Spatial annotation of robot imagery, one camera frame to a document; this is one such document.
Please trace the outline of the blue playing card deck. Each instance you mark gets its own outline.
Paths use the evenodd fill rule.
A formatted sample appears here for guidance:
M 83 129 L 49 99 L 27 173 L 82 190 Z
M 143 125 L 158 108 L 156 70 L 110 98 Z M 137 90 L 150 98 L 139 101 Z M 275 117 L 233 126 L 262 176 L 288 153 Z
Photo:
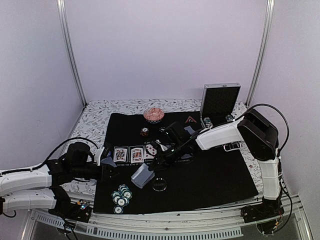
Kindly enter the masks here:
M 142 189 L 154 176 L 154 171 L 149 170 L 148 165 L 143 163 L 131 176 L 131 181 L 135 186 Z

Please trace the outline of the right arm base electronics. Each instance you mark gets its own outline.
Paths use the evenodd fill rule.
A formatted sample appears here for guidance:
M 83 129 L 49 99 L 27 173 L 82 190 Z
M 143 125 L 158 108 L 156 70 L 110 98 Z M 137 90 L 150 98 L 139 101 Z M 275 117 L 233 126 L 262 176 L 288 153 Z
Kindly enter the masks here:
M 262 203 L 244 206 L 240 215 L 245 223 L 257 222 L 272 218 L 272 220 L 258 223 L 258 231 L 263 235 L 272 235 L 283 220 L 284 208 L 281 200 L 268 200 L 262 198 Z

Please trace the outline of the red poker chip stack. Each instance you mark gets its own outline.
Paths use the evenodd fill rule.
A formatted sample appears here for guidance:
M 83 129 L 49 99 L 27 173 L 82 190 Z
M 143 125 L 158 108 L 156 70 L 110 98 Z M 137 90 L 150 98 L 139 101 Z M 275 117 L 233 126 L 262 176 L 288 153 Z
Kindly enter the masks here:
M 140 135 L 143 136 L 143 137 L 146 137 L 149 135 L 149 129 L 147 127 L 143 127 L 141 130 L 140 130 Z

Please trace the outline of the dealt blue card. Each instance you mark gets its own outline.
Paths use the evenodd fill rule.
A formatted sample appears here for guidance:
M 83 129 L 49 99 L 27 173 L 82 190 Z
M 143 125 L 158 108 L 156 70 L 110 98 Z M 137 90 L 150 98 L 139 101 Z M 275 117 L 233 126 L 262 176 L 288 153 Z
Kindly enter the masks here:
M 113 158 L 110 157 L 110 156 L 102 159 L 102 160 L 100 161 L 100 163 L 101 163 L 101 164 L 104 164 L 104 165 L 112 166 L 112 167 L 114 167 L 114 168 L 117 167 L 117 165 L 115 164 Z
M 195 130 L 191 126 L 186 126 L 184 129 L 190 134 L 193 135 Z

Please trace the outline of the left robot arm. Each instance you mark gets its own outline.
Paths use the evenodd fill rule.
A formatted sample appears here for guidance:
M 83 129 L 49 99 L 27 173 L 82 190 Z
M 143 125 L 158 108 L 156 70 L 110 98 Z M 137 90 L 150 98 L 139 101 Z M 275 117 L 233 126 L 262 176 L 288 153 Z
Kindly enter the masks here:
M 29 168 L 4 170 L 0 173 L 0 213 L 16 210 L 48 209 L 63 219 L 86 210 L 83 201 L 72 203 L 62 185 L 77 179 L 107 182 L 118 174 L 114 163 L 101 162 L 109 149 L 98 148 L 96 153 L 84 142 L 69 145 L 58 159 Z

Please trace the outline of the clear dealer button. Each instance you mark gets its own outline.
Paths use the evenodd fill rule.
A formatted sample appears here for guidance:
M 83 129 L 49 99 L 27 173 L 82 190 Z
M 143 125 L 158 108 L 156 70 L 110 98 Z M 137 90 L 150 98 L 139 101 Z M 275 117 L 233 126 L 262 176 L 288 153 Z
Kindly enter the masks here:
M 163 192 L 167 188 L 167 181 L 162 177 L 157 177 L 152 182 L 152 189 L 156 192 Z

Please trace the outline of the blue green chip stack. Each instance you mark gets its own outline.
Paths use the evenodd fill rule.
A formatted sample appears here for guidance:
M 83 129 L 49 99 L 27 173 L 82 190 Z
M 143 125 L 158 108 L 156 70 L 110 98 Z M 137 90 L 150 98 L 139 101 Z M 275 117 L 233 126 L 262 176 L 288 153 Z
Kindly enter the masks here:
M 113 203 L 121 207 L 127 206 L 132 197 L 132 192 L 125 184 L 119 185 L 118 189 L 111 193 Z

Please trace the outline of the blue white poker chip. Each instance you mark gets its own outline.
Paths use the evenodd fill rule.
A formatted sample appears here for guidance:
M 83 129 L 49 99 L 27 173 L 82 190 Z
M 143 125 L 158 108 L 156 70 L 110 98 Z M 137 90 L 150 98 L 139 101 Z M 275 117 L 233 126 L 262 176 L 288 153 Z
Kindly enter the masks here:
M 124 212 L 124 208 L 120 205 L 116 205 L 114 208 L 113 208 L 113 213 L 114 214 L 117 214 L 117 215 L 120 215 Z

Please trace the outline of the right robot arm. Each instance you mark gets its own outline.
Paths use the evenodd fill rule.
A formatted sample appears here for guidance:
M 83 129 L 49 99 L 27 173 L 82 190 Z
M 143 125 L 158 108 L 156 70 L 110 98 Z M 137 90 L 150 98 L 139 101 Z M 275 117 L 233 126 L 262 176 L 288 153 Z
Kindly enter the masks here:
M 164 130 L 173 146 L 166 148 L 159 140 L 151 142 L 156 149 L 149 170 L 167 168 L 172 162 L 196 150 L 206 151 L 215 147 L 245 142 L 251 155 L 258 161 L 263 197 L 258 213 L 269 218 L 281 203 L 281 161 L 277 128 L 255 109 L 247 110 L 231 122 L 206 127 L 189 133 L 179 122 L 174 122 Z

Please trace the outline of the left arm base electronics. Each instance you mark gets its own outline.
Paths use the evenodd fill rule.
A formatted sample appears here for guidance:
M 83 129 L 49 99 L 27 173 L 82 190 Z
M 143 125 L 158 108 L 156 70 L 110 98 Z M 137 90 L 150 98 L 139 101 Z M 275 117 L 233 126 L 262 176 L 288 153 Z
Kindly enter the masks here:
M 91 217 L 92 208 L 87 201 L 82 199 L 76 203 L 70 200 L 57 200 L 55 207 L 48 210 L 48 213 L 62 220 L 74 220 L 82 223 L 88 223 Z

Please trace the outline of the red black triangle card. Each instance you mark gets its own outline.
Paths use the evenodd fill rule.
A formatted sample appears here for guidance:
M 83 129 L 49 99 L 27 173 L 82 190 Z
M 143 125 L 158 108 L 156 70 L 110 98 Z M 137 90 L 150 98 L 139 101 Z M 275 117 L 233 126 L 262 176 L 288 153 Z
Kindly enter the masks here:
M 185 121 L 186 124 L 188 123 L 197 123 L 197 121 L 192 117 L 192 116 L 188 116 L 188 118 Z

